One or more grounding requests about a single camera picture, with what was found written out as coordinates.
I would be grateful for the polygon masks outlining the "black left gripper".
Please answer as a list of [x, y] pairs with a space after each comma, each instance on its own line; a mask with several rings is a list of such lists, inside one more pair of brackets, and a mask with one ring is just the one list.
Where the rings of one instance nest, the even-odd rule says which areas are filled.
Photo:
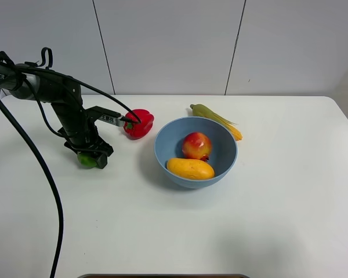
[[97, 167], [104, 169], [114, 150], [110, 144], [98, 138], [95, 125], [82, 110], [82, 100], [52, 102], [51, 106], [63, 127], [59, 130], [60, 134], [67, 137], [64, 146], [75, 154], [94, 152]]

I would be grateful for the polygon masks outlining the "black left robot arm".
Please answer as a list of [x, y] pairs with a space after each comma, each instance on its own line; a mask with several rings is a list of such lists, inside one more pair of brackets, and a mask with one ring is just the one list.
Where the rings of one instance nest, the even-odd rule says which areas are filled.
[[95, 121], [103, 116], [116, 119], [120, 114], [98, 106], [85, 109], [81, 85], [72, 77], [39, 72], [27, 64], [0, 64], [0, 88], [21, 100], [49, 103], [61, 123], [60, 130], [51, 132], [65, 139], [65, 147], [77, 155], [80, 163], [100, 169], [107, 166], [113, 148], [99, 136]]

